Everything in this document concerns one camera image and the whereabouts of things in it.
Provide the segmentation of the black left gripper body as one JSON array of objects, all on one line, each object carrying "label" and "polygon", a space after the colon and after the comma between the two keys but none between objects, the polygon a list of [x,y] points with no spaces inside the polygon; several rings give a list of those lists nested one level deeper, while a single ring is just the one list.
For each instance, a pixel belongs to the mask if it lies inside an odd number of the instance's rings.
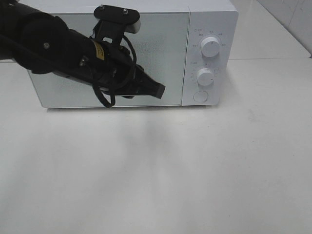
[{"label": "black left gripper body", "polygon": [[86,66],[91,70],[90,78],[100,83],[93,86],[98,96],[103,94],[125,98],[135,96],[133,79],[137,54],[131,42],[129,40],[125,42],[125,46],[114,46],[107,41],[92,40],[95,52],[85,52]]}]

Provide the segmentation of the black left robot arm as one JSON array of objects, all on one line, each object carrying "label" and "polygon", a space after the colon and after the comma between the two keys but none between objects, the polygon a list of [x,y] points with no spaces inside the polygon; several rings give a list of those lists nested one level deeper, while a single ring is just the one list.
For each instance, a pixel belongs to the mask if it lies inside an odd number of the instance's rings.
[{"label": "black left robot arm", "polygon": [[0,3],[0,57],[12,59],[33,74],[55,75],[91,86],[105,106],[115,98],[147,95],[162,98],[165,86],[137,63],[126,33],[139,30],[139,12],[100,5],[91,36],[16,0]]}]

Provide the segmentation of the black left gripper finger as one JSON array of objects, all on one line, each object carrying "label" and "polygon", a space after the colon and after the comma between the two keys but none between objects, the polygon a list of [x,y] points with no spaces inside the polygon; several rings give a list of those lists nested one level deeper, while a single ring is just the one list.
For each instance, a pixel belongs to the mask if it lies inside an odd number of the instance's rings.
[{"label": "black left gripper finger", "polygon": [[138,64],[136,65],[133,85],[135,96],[152,96],[161,99],[165,91],[165,86],[153,80]]}]

